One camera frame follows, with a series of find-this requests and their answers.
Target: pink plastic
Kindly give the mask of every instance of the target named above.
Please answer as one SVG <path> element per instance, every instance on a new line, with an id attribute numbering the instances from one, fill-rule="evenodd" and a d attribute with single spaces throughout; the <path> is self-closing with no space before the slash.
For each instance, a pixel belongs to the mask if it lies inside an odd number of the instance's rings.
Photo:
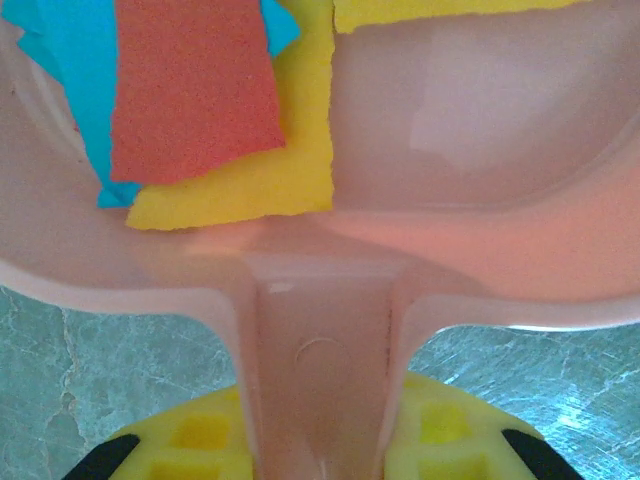
<path id="1" fill-rule="evenodd" d="M 640 2 L 339 37 L 332 213 L 140 233 L 98 211 L 61 91 L 0 26 L 0 281 L 197 318 L 264 480 L 372 479 L 413 352 L 458 324 L 640 316 Z"/>

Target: red sponge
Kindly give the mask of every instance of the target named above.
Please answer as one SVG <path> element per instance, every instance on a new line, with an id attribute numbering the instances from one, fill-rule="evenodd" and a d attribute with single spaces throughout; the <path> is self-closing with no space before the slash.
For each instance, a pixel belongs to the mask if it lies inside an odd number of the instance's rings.
<path id="1" fill-rule="evenodd" d="M 169 184 L 282 147 L 260 0 L 116 0 L 114 181 Z"/>

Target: marble surface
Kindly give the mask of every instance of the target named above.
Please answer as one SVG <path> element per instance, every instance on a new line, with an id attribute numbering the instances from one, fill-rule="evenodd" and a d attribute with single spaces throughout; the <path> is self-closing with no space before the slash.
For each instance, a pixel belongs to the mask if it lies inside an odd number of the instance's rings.
<path id="1" fill-rule="evenodd" d="M 533 424 L 586 479 L 640 479 L 640 325 L 458 327 L 411 369 Z M 0 289 L 0 479 L 57 480 L 119 427 L 233 382 L 228 352 L 195 321 L 90 315 Z"/>

